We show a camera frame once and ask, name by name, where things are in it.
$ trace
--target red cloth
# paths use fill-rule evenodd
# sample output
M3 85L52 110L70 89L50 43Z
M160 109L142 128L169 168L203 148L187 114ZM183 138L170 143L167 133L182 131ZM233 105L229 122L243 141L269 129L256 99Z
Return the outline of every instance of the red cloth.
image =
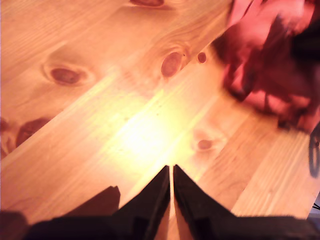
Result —
M291 37L319 18L305 0L235 0L224 86L244 103L311 133L320 121L320 64L293 59Z

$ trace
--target wooden table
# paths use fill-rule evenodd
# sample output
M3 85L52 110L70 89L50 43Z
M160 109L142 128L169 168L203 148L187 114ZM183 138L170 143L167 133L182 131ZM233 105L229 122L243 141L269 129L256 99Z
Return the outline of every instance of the wooden table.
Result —
M109 186L121 208L164 165L179 164L238 216L306 218L320 190L309 137L277 129L275 117L221 88L223 45L211 42L229 8L225 0L3 0L1 210L34 224ZM197 151L202 139L212 150ZM157 239L191 239L175 210L172 197ZM19 238L20 223L7 222L6 238Z

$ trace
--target red fabric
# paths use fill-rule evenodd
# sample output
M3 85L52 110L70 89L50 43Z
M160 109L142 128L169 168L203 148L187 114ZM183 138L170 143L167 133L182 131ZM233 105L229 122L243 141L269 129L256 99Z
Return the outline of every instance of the red fabric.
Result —
M225 32L224 86L308 133L320 121L320 64L293 59L290 38L319 18L319 7L305 0L236 0Z

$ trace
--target wood knot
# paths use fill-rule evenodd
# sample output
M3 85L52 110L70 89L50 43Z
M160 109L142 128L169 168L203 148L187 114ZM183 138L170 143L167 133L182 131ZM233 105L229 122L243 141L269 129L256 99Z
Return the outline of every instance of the wood knot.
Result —
M198 142L198 148L200 150L209 150L212 148L212 141L210 140L201 140Z
M33 121L28 121L22 125L19 129L18 135L16 136L15 146L20 146L24 141L30 138L35 132L46 125L50 119L48 118L38 118Z
M132 4L146 7L160 7L165 3L165 0L130 0Z
M79 82L81 78L79 73L65 68L55 68L51 70L51 76L58 84L61 85L75 84Z
M170 53L163 61L161 73L164 77L172 77L181 67L182 55L178 52Z
M199 54L198 54L198 60L199 60L199 62L200 63L205 63L206 62L206 60L207 60L207 55L204 53L204 52L200 52Z

